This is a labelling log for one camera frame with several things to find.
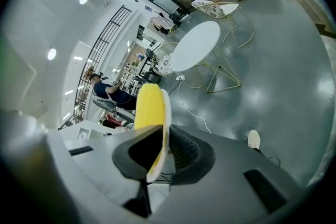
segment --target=shoe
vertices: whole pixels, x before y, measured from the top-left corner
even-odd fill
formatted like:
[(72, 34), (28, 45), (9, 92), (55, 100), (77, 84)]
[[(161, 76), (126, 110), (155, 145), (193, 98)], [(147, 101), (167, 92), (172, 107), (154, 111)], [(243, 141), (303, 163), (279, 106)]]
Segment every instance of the shoe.
[(259, 133), (256, 130), (251, 130), (251, 131), (248, 132), (247, 145), (251, 148), (259, 149), (259, 147), (260, 147), (260, 136), (259, 136)]

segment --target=concrete floor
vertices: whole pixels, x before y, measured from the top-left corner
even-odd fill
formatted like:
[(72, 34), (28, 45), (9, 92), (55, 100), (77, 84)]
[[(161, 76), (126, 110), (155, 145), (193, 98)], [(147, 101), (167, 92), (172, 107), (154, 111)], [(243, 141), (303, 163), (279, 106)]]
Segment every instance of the concrete floor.
[[(321, 163), (334, 117), (334, 82), (327, 51), (296, 0), (244, 0), (239, 4), (257, 29), (254, 38), (240, 49), (235, 48), (232, 36), (223, 45), (230, 21), (222, 19), (218, 21), (222, 33), (217, 46), (242, 87), (206, 93), (182, 84), (181, 99), (194, 114), (206, 119), (214, 134), (245, 143), (248, 131), (256, 129), (263, 154), (278, 157), (280, 166), (305, 186)], [(251, 26), (239, 11), (234, 19), (241, 44), (251, 35)], [(167, 42), (178, 42), (194, 26), (208, 20), (212, 19), (202, 12), (193, 12)], [(213, 73), (205, 67), (199, 70), (209, 82)], [(184, 74), (189, 85), (199, 85), (193, 70)], [(174, 74), (164, 77), (160, 87), (169, 92), (177, 84), (175, 78)], [(224, 85), (230, 81), (217, 76), (213, 86)], [(170, 97), (174, 124), (207, 131), (203, 120), (183, 108), (177, 89)]]

